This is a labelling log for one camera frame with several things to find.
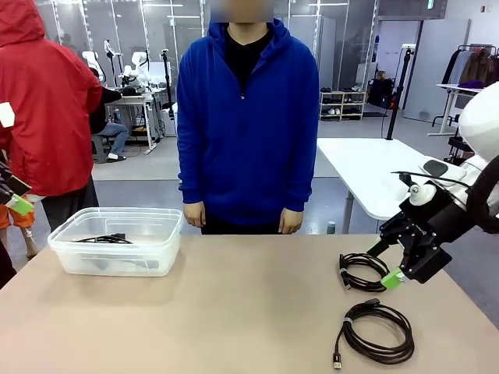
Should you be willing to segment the person's left hand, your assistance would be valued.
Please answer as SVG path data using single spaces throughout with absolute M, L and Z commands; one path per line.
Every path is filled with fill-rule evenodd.
M 303 224 L 303 212 L 284 208 L 281 212 L 278 232 L 283 235 L 296 233 Z

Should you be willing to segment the person's right hand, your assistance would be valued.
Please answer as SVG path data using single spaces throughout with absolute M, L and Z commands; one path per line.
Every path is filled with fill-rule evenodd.
M 187 223 L 195 228 L 202 228 L 206 224 L 206 214 L 203 202 L 184 203 L 183 213 Z

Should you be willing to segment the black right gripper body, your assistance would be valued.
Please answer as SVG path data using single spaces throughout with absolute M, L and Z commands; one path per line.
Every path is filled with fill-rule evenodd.
M 400 209 L 412 224 L 429 236 L 436 235 L 440 243 L 452 243 L 474 228 L 468 213 L 444 190 L 437 190 L 432 200 L 422 206 L 414 206 L 406 199 Z

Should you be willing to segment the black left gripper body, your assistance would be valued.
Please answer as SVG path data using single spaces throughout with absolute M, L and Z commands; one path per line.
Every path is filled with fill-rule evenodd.
M 5 163 L 1 163 L 1 176 L 0 176 L 0 204 L 5 205 L 11 200 L 13 196 L 13 190 L 9 186 L 9 179 L 12 177 L 12 173 L 9 167 Z

